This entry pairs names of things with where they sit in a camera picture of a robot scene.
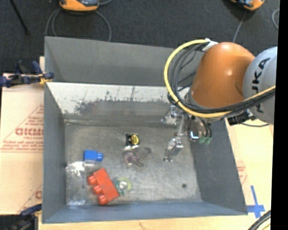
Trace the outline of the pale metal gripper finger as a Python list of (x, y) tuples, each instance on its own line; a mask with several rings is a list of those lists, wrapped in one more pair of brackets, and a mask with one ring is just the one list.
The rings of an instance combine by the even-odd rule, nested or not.
[(165, 162), (171, 162), (173, 157), (173, 151), (175, 150), (175, 146), (176, 146), (176, 140), (175, 138), (172, 138), (169, 140), (168, 142), (168, 145), (166, 147), (166, 150), (165, 150), (165, 156), (163, 158), (163, 161)]
[(175, 148), (174, 148), (173, 155), (177, 156), (183, 148), (184, 148), (184, 145), (182, 144), (181, 140), (175, 140)]

